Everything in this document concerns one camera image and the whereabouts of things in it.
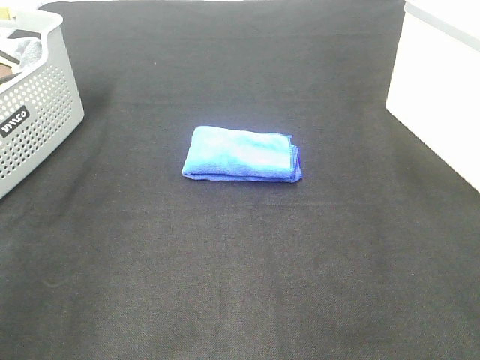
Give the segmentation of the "blue microfiber towel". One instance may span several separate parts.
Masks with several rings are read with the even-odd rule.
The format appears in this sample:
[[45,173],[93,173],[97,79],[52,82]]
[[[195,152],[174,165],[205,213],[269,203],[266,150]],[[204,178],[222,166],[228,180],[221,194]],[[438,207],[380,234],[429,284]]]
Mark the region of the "blue microfiber towel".
[[288,182],[302,179],[299,148],[281,133],[199,126],[181,174],[193,180]]

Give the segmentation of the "white plastic storage bin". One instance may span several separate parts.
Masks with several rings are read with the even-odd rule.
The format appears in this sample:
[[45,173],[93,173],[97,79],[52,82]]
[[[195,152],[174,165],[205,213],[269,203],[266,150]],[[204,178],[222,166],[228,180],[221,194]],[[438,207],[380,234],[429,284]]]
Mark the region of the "white plastic storage bin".
[[479,188],[478,1],[406,1],[386,108]]

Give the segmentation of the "grey perforated plastic basket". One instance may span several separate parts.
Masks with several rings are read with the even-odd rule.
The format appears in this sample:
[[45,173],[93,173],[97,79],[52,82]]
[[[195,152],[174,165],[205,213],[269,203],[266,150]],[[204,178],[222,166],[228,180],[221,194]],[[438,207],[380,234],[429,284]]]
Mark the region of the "grey perforated plastic basket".
[[31,32],[42,56],[14,73],[1,65],[1,195],[37,168],[83,120],[84,109],[62,35],[63,18],[43,10],[1,9],[1,27]]

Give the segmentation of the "grey towel in basket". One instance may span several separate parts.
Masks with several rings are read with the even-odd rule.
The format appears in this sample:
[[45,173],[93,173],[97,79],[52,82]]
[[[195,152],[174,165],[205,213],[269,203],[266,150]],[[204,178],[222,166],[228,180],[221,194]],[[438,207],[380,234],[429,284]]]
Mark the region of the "grey towel in basket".
[[2,38],[1,65],[14,73],[21,72],[37,63],[42,56],[41,40],[36,37]]

